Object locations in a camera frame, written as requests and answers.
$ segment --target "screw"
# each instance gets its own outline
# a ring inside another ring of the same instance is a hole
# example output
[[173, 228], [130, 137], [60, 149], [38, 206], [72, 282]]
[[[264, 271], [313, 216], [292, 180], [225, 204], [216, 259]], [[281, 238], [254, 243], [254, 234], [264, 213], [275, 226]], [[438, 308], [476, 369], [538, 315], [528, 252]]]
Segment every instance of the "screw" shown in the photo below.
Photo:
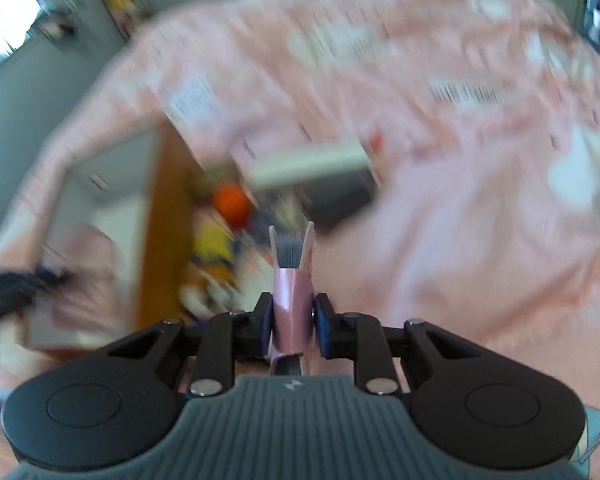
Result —
[[376, 395], [391, 395], [398, 390], [399, 384], [393, 379], [378, 377], [366, 384], [366, 389]]
[[222, 391], [222, 384], [215, 379], [200, 379], [191, 383], [189, 391], [197, 397], [211, 397]]

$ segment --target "logo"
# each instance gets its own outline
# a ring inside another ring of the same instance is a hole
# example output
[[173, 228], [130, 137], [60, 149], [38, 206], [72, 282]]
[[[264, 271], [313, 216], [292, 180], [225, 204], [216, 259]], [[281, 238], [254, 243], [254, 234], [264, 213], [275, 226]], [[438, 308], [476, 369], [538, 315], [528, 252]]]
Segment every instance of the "logo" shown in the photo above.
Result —
[[297, 379], [291, 379], [290, 381], [287, 381], [283, 386], [290, 392], [295, 393], [298, 388], [303, 386], [303, 384]]

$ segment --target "pink bedsheet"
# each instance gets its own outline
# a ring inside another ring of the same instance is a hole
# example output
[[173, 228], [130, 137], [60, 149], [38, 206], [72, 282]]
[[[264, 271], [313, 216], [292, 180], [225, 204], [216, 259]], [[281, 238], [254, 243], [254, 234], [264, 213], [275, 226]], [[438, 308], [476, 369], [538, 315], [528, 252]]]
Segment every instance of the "pink bedsheet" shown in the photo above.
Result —
[[[381, 132], [382, 195], [317, 241], [316, 290], [341, 311], [394, 326], [422, 317], [549, 373], [600, 427], [600, 58], [553, 4], [174, 9], [141, 29], [47, 141], [0, 233], [0, 267], [34, 263], [75, 156], [163, 113], [200, 161], [231, 153], [245, 166], [307, 135]], [[0, 361], [0, 377], [33, 373], [28, 359]], [[600, 479], [600, 430], [575, 464]]]

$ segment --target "ribbed gray plate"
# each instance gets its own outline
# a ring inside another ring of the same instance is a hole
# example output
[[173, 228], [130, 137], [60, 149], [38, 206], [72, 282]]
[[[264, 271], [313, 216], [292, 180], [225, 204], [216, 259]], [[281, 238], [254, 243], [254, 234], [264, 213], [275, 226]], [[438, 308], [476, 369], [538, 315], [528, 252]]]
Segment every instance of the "ribbed gray plate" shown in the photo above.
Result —
[[582, 480], [565, 460], [519, 473], [459, 462], [420, 435], [399, 400], [346, 376], [242, 377], [187, 403], [149, 452], [105, 470], [63, 474], [21, 464], [8, 480]]

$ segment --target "orange ball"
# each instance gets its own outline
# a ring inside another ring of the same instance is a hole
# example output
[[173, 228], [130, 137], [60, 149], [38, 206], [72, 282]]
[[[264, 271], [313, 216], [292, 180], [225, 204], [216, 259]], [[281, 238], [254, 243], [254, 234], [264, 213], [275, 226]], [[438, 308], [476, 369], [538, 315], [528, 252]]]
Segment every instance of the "orange ball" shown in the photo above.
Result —
[[213, 205], [232, 230], [243, 229], [249, 224], [251, 202], [235, 182], [219, 184], [213, 193]]

